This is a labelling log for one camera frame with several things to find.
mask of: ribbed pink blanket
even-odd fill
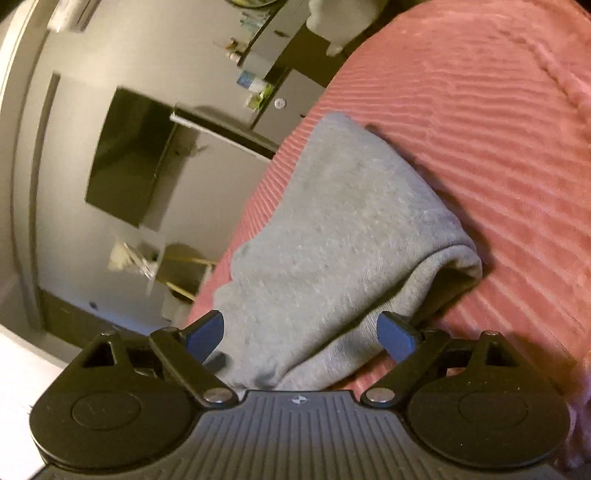
[[[561,466],[591,461],[589,16],[570,0],[431,0],[396,17],[281,146],[190,321],[230,281],[233,252],[267,223],[331,111],[390,141],[463,222],[486,277],[440,324],[510,338],[570,403]],[[359,394],[390,368],[382,355],[339,387]]]

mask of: folded cloth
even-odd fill
[[[219,376],[236,389],[319,390],[381,347],[391,310],[419,322],[482,276],[460,222],[386,142],[341,113],[312,132],[269,223],[214,295]]]

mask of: wall-mounted tv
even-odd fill
[[[139,226],[173,135],[172,109],[117,88],[96,147],[86,201]]]

